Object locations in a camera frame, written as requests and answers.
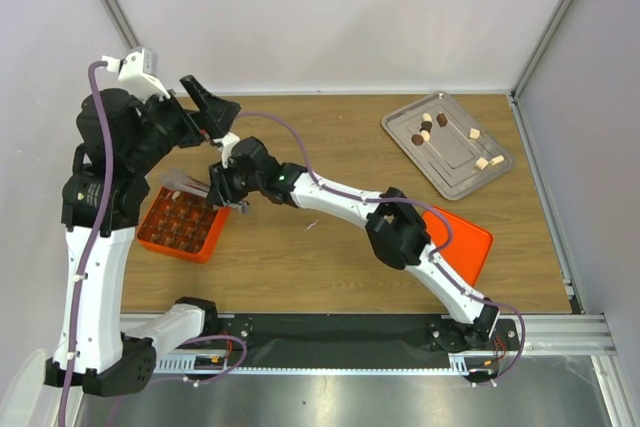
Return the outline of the metal tongs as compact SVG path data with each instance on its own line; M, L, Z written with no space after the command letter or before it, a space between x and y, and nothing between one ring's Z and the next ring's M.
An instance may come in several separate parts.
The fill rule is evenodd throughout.
M247 201L223 201L221 204L210 202L207 199L210 186L191 177L184 170L173 169L168 173L162 174L160 176L160 180L166 188L174 191L194 194L195 196L204 199L206 203L214 209L222 209L223 207L227 207L242 214L248 214L250 212L250 205Z

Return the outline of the dark chocolate cube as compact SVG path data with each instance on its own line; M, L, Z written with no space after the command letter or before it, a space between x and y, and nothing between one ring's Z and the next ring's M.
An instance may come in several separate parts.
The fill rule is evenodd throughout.
M441 127L446 126L448 123L448 119L444 113L438 114L436 120Z

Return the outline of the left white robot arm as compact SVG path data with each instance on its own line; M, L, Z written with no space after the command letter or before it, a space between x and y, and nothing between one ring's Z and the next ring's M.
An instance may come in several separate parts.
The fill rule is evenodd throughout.
M120 313L125 266L149 193L149 172L174 148L228 134L239 104L180 80L196 107L173 93L144 98L131 89L93 90L81 104L82 137L63 187L68 283L61 346L45 364L45 382L99 397L141 391L156 362L191 340L213 345L220 321L213 302L183 297L143 327L124 333Z

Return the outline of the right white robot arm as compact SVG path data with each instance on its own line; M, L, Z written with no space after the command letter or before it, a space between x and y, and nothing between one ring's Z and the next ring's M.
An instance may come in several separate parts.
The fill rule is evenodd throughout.
M211 142L221 161L209 168L207 202L247 207L258 192L276 205L314 210L349 222L366 232L375 257L386 266L413 275L446 307L460 325L462 341L482 349L497 333L499 307L466 282L442 257L427 225L404 194L354 189L320 177L307 167L280 163L255 137L229 133Z

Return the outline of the orange compartment chocolate box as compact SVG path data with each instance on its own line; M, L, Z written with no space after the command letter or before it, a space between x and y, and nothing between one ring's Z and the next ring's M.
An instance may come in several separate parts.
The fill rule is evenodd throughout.
M194 194L162 187L140 222L138 242L147 250L172 258L208 262L230 216L230 208L214 209Z

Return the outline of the metal tray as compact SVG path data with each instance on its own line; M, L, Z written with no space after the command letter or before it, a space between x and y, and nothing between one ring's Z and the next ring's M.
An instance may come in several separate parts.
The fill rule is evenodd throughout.
M432 116L431 139L416 146L411 137L421 135L425 113ZM444 127L436 120L441 113L448 119ZM441 196L450 201L467 197L515 166L514 156L446 92L427 95L387 114L381 126ZM471 128L480 131L478 139L469 138ZM479 158L489 161L499 155L504 156L500 165L488 165L484 170L476 168Z

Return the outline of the orange box lid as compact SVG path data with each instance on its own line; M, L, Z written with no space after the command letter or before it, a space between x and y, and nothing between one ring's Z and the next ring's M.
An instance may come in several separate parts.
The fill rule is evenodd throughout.
M422 217L427 233L437 247L451 238L441 255L470 286L474 287L489 256L493 244L492 234L439 207L433 207L433 210L448 221L452 235L448 235L442 220L434 213L425 211Z

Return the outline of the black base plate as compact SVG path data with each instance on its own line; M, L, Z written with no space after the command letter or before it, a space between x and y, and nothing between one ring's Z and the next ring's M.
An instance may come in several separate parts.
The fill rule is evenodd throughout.
M220 330L252 345L269 340L401 341L433 351L515 352L520 347L515 322L501 318L487 340L469 326L441 314L234 314L220 317Z

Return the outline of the aluminium frame rail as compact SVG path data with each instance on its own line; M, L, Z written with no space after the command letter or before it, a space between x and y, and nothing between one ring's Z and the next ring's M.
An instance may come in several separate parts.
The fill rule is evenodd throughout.
M605 317L525 315L524 354L528 356L612 356L617 350Z

